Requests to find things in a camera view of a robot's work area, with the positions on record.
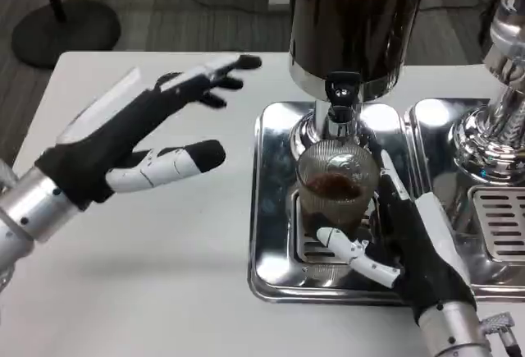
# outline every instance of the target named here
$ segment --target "brown liquid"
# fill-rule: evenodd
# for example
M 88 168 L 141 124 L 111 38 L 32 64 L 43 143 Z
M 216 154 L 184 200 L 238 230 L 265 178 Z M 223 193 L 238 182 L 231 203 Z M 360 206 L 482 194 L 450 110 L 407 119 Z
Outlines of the brown liquid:
M 336 173 L 327 173 L 314 177 L 306 187 L 315 195 L 323 199 L 344 201 L 357 199 L 361 195 L 361 187 L 347 176 Z M 322 213 L 309 213 L 302 210 L 303 229 L 311 236 L 317 234 L 321 227 L 336 227 L 343 231 L 355 229 L 361 221 L 351 221 L 333 224 Z
M 315 176 L 306 184 L 315 195 L 333 201 L 357 199 L 361 188 L 345 175 L 327 173 Z
M 290 52 L 324 79 L 356 71 L 365 82 L 387 76 L 404 59 L 419 0 L 292 0 Z

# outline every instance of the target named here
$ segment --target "floor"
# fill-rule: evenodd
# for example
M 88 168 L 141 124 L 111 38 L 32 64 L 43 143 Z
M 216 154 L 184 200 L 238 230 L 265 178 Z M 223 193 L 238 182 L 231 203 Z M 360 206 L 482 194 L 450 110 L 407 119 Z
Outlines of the floor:
M 287 12 L 268 12 L 266 0 L 100 0 L 121 20 L 117 50 L 251 51 L 288 49 Z M 50 71 L 19 63 L 11 53 L 11 32 L 28 12 L 47 0 L 2 0 L 0 4 L 0 158 L 12 163 L 48 83 Z M 407 64 L 479 63 L 479 0 L 423 0 Z

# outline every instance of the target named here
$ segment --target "white table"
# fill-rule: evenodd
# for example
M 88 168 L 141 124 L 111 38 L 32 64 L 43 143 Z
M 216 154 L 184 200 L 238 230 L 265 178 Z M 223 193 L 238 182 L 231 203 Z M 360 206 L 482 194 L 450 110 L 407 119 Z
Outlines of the white table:
M 26 171 L 84 106 L 133 66 L 153 83 L 210 53 L 68 53 L 52 75 L 16 160 Z M 253 124 L 268 104 L 311 100 L 292 82 L 287 55 L 263 68 L 214 112 L 199 105 L 165 122 L 142 148 L 219 139 L 217 170 L 94 205 L 19 262 L 2 294 L 0 355 L 38 357 L 425 356 L 406 308 L 269 304 L 247 282 Z M 408 67 L 383 101 L 404 112 L 427 97 L 490 97 L 482 66 Z M 525 305 L 511 310 L 525 346 Z M 498 341 L 495 355 L 504 356 Z

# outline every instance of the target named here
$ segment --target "metal grate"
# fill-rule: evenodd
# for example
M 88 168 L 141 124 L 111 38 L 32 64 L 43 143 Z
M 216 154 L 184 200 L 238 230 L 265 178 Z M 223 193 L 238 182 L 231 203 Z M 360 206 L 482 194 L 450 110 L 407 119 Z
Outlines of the metal grate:
M 314 236 L 309 235 L 303 229 L 303 223 L 301 221 L 301 204 L 299 201 L 299 195 L 295 197 L 295 228 L 296 232 L 296 248 L 297 255 L 304 263 L 308 264 L 345 264 L 345 262 L 339 260 L 331 250 L 327 249 L 321 242 Z M 368 226 L 370 214 L 375 209 L 373 200 L 370 200 L 367 212 L 363 216 L 362 224 Z
M 488 253 L 498 261 L 525 262 L 525 188 L 479 186 L 471 197 Z

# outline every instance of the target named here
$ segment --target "black stand base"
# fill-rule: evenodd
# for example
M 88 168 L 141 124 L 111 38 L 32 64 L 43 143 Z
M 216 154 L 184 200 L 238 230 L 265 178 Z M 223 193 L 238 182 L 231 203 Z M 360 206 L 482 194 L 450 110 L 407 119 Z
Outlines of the black stand base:
M 50 5 L 31 12 L 15 27 L 11 46 L 30 66 L 54 68 L 67 51 L 107 51 L 121 36 L 116 13 L 90 0 L 63 3 L 65 21 L 58 21 Z

